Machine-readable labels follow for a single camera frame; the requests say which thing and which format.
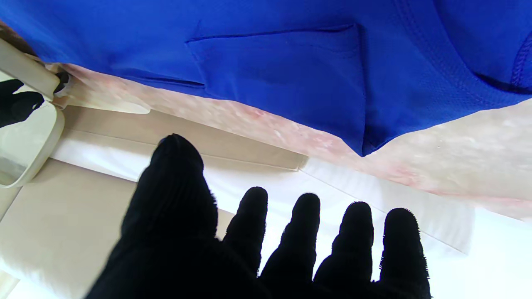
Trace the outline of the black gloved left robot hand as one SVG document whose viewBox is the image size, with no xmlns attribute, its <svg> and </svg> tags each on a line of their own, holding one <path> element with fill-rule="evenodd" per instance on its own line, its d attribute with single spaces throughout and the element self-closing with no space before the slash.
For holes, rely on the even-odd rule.
<svg viewBox="0 0 532 299">
<path fill-rule="evenodd" d="M 87 299 L 429 299 L 419 226 L 394 208 L 384 221 L 380 277 L 372 281 L 370 206 L 353 202 L 317 271 L 320 199 L 300 195 L 262 272 L 268 193 L 249 189 L 224 238 L 197 149 L 177 134 L 141 174 L 121 235 Z"/>
</svg>

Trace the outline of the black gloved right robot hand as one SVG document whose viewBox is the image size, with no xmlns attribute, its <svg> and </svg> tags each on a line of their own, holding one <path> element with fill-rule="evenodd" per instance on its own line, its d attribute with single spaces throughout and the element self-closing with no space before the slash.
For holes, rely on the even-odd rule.
<svg viewBox="0 0 532 299">
<path fill-rule="evenodd" d="M 38 92 L 17 92 L 23 86 L 24 83 L 18 79 L 0 83 L 0 127 L 26 121 L 45 102 Z"/>
</svg>

